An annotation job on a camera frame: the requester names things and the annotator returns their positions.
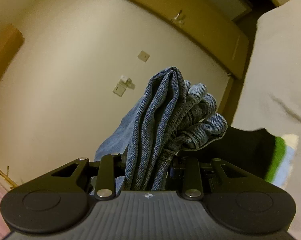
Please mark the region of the wooden door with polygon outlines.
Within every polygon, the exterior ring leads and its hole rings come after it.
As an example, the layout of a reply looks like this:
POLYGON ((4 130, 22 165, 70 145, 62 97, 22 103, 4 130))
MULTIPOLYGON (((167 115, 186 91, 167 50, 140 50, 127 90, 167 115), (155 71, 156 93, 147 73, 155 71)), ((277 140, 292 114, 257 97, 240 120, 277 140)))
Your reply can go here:
POLYGON ((243 77, 249 40, 205 0, 130 0, 172 23, 204 47, 234 77, 243 77))

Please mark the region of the stack of folded clothes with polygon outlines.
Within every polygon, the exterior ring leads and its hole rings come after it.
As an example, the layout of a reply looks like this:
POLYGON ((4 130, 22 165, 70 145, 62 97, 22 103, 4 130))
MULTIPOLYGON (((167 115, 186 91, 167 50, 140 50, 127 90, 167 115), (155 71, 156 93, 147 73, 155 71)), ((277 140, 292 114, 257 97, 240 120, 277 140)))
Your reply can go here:
POLYGON ((294 168, 299 136, 276 137, 266 129, 244 131, 229 127, 225 135, 201 150, 182 151, 182 157, 219 158, 273 185, 285 189, 294 168))

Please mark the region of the wall socket with plug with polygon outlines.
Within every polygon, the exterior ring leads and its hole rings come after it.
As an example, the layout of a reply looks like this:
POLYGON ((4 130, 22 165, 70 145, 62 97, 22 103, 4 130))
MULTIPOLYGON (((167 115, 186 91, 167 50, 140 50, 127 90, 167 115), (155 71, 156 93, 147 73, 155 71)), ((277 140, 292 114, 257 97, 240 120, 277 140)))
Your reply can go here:
POLYGON ((122 97, 127 88, 134 90, 135 84, 132 82, 132 80, 129 77, 122 75, 117 85, 113 89, 113 93, 119 97, 122 97))

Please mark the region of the blue denim jeans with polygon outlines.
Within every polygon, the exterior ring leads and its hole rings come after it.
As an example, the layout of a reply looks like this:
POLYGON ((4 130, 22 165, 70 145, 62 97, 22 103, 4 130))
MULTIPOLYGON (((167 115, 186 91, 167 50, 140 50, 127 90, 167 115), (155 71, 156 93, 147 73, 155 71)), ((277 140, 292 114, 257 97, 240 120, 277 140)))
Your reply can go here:
POLYGON ((191 85, 180 70, 155 74, 145 93, 97 149, 95 160, 125 154, 126 169, 118 185, 124 190, 162 191, 166 173, 180 151, 197 151, 221 139, 227 130, 206 85, 191 85))

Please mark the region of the square wall socket plate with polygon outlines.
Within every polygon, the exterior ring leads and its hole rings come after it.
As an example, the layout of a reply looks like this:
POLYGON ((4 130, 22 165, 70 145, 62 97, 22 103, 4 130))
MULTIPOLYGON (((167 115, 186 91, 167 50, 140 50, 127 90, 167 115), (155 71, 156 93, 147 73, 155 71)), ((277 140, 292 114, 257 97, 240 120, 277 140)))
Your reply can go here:
POLYGON ((148 53, 146 53, 144 50, 142 50, 139 54, 138 54, 138 59, 140 59, 143 62, 147 62, 147 60, 150 58, 150 55, 148 53))

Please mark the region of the white duvet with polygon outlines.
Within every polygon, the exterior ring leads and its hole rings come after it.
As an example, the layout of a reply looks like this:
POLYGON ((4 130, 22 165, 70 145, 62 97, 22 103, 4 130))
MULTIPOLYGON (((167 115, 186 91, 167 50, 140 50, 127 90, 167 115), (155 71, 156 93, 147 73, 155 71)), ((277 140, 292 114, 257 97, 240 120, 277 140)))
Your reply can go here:
POLYGON ((232 122, 240 129, 291 133, 299 142, 288 191, 301 200, 301 0, 262 15, 232 122))

